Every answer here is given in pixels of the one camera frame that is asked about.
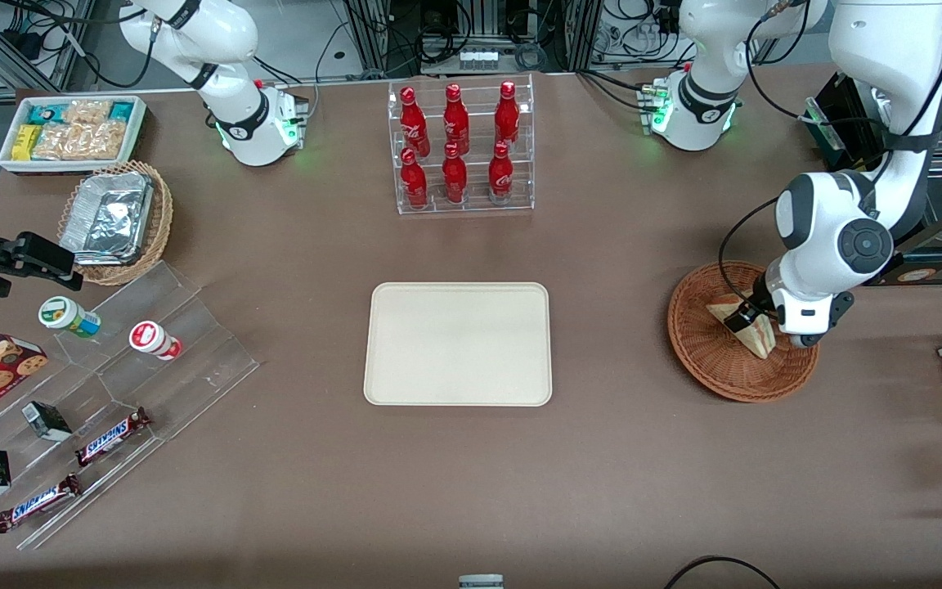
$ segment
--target clear acrylic shelf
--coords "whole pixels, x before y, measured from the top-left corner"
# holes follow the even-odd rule
[[[0,511],[11,510],[68,473],[78,472],[85,488],[82,496],[67,500],[59,510],[34,515],[12,530],[12,539],[20,540],[16,548],[42,545],[258,368],[197,292],[183,275],[159,262],[94,309],[101,316],[101,331],[94,338],[57,336],[65,357],[62,368],[0,411],[0,450],[10,454],[12,474],[10,491],[0,495]],[[160,361],[128,346],[128,329],[146,318],[184,343],[175,361]],[[34,435],[20,411],[20,403],[30,400],[59,409],[74,435],[63,443]],[[80,470],[74,452],[136,407],[144,407],[153,424]]]
[[[493,115],[500,101],[500,83],[509,79],[515,83],[515,101],[518,103],[518,141],[512,146],[511,163],[514,174],[511,180],[511,200],[505,205],[494,205],[489,199],[489,163],[493,158],[495,126]],[[534,104],[533,79],[530,75],[506,75],[505,77],[460,78],[460,95],[470,115],[471,151],[464,156],[468,169],[468,189],[463,204],[455,205],[446,198],[445,182],[442,178],[442,161],[446,145],[442,115],[446,110],[446,83],[452,79],[418,79],[390,83],[388,85],[388,131],[392,145],[392,167],[395,171],[395,196],[400,215],[413,213],[496,213],[533,209],[534,194]],[[419,160],[427,174],[427,201],[425,209],[414,209],[409,205],[402,190],[402,161],[400,154],[405,146],[402,134],[402,103],[397,99],[399,90],[409,86],[416,92],[416,103],[427,119],[427,137],[430,140],[429,156]]]

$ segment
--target white storage box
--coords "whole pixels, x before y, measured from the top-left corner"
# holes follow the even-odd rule
[[[116,101],[116,103],[133,103],[133,111],[126,124],[126,135],[123,135],[123,146],[119,148],[119,157],[115,160],[13,160],[11,158],[12,145],[16,140],[16,131],[22,124],[27,123],[29,113],[34,107],[59,105],[73,100]],[[16,106],[14,119],[10,123],[10,132],[2,143],[0,150],[0,165],[3,170],[14,174],[75,174],[91,172],[107,168],[108,165],[121,164],[130,160],[137,137],[141,134],[141,124],[145,115],[146,106],[141,98],[133,94],[83,94],[82,96],[53,96],[24,98]]]

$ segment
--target white tray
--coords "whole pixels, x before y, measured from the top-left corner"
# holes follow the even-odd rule
[[[373,291],[364,393],[374,405],[539,407],[550,392],[545,287],[386,282]]]
[[[75,98],[133,103],[133,112],[130,113],[130,119],[126,123],[126,135],[123,137],[123,146],[119,148],[119,157],[114,158],[114,160],[76,161],[13,160],[10,157],[12,144],[16,141],[16,131],[20,129],[22,124],[25,124],[27,116],[29,116],[29,112],[31,112],[31,107],[59,105],[75,100]],[[16,113],[14,113],[14,119],[12,123],[10,123],[10,132],[7,133],[7,138],[2,142],[2,149],[0,149],[0,165],[3,170],[13,172],[14,174],[72,174],[91,172],[93,170],[107,168],[108,165],[122,164],[124,161],[129,161],[130,155],[133,154],[133,148],[137,144],[137,137],[141,134],[141,124],[143,123],[145,111],[145,102],[142,101],[141,98],[133,96],[133,94],[81,94],[81,96],[74,97],[54,96],[24,98],[23,101],[20,101],[19,105],[16,105]]]

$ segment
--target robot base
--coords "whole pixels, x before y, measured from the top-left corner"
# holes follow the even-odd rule
[[[268,116],[253,131],[252,137],[238,141],[228,137],[217,126],[224,146],[236,160],[246,165],[267,165],[277,161],[291,150],[303,148],[303,137],[307,134],[307,103],[299,103],[292,94],[277,88],[263,88],[268,98]]]
[[[700,123],[678,97],[678,83],[684,77],[684,71],[676,71],[668,78],[654,79],[652,86],[638,91],[639,107],[655,109],[655,112],[642,113],[642,130],[647,135],[664,137],[678,149],[703,151],[715,145],[722,133],[732,126],[736,104],[729,107],[724,122]]]

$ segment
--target small bottle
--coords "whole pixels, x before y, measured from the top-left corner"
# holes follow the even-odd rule
[[[141,321],[130,331],[130,346],[138,352],[145,352],[158,359],[179,357],[184,344],[173,338],[160,324],[154,321]]]
[[[471,151],[471,123],[468,109],[460,100],[460,86],[450,83],[446,86],[446,112],[442,115],[446,123],[446,142],[455,142],[460,155]]]
[[[464,202],[468,187],[468,167],[460,159],[460,147],[456,142],[446,144],[446,160],[442,161],[442,176],[446,178],[446,198],[453,205]]]
[[[79,338],[92,338],[101,328],[101,318],[87,312],[67,297],[53,297],[38,307],[38,320],[50,329],[70,331]]]
[[[493,146],[493,160],[489,163],[489,199],[494,205],[507,205],[511,201],[513,171],[508,157],[508,142],[496,142]]]
[[[518,103],[515,101],[514,82],[500,84],[500,104],[496,105],[495,122],[496,140],[515,145],[518,142]]]
[[[402,190],[409,206],[422,209],[427,206],[427,175],[416,163],[416,153],[411,148],[402,150]]]
[[[402,134],[408,148],[414,149],[419,157],[431,153],[431,142],[427,139],[427,120],[424,112],[416,104],[416,92],[406,86],[399,92],[402,98]]]

